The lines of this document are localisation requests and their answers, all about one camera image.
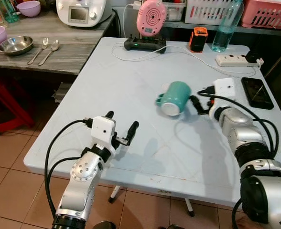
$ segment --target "wall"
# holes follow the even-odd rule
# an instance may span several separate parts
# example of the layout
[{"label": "wall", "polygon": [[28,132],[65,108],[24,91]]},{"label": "wall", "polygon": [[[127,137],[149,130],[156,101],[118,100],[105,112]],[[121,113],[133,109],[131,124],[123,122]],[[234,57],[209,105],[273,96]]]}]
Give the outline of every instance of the wall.
[{"label": "wall", "polygon": [[[122,16],[123,16],[123,11],[124,8],[127,4],[133,3],[134,0],[111,0],[112,1],[112,6],[113,9],[117,10],[119,18],[120,18],[120,23],[121,23],[121,36],[124,37],[123,35],[123,21],[122,21]],[[132,33],[132,36],[138,36],[138,30],[136,28],[136,18],[137,18],[138,10],[134,10],[132,6],[128,6],[126,9],[126,14],[125,14],[125,32],[126,36],[129,37],[130,34]]]}]

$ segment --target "pink fan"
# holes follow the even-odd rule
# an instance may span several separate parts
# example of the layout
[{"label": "pink fan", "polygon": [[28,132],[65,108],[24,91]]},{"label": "pink fan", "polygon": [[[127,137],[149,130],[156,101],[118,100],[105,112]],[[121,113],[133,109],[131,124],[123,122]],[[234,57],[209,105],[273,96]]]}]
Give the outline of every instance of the pink fan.
[{"label": "pink fan", "polygon": [[137,16],[137,29],[145,37],[155,36],[162,28],[167,9],[161,0],[147,0],[140,7]]}]

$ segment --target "gray countertop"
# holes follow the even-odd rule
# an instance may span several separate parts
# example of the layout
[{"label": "gray countertop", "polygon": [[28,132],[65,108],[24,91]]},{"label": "gray countertop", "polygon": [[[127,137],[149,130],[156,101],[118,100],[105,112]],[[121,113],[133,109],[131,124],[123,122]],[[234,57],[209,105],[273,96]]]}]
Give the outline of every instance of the gray countertop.
[{"label": "gray countertop", "polygon": [[[19,22],[8,25],[8,38],[29,36],[33,39],[34,47],[20,56],[6,56],[0,53],[0,68],[78,75],[114,16],[115,13],[112,13],[107,20],[92,28],[68,26],[62,23],[53,11],[41,12],[35,18],[21,16]],[[44,37],[49,39],[48,49],[44,50],[33,64],[27,65],[27,62],[40,49]],[[60,41],[60,49],[54,52],[44,65],[37,66],[56,39]]]}]

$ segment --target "phone screen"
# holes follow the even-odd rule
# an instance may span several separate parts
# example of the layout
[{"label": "phone screen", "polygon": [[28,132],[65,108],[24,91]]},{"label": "phone screen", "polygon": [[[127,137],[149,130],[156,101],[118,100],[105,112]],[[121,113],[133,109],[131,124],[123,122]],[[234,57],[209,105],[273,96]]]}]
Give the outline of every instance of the phone screen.
[{"label": "phone screen", "polygon": [[274,107],[262,80],[242,78],[241,81],[251,106],[263,109]]}]

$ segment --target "plastic bottle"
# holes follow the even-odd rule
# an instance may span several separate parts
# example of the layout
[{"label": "plastic bottle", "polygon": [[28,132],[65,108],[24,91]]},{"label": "plastic bottle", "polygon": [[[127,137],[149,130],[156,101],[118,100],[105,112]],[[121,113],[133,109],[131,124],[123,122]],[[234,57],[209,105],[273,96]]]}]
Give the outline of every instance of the plastic bottle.
[{"label": "plastic bottle", "polygon": [[0,10],[8,23],[13,23],[19,20],[19,17],[9,0],[0,0]]},{"label": "plastic bottle", "polygon": [[224,52],[226,50],[243,11],[244,3],[242,0],[234,0],[228,5],[213,41],[213,51]]}]

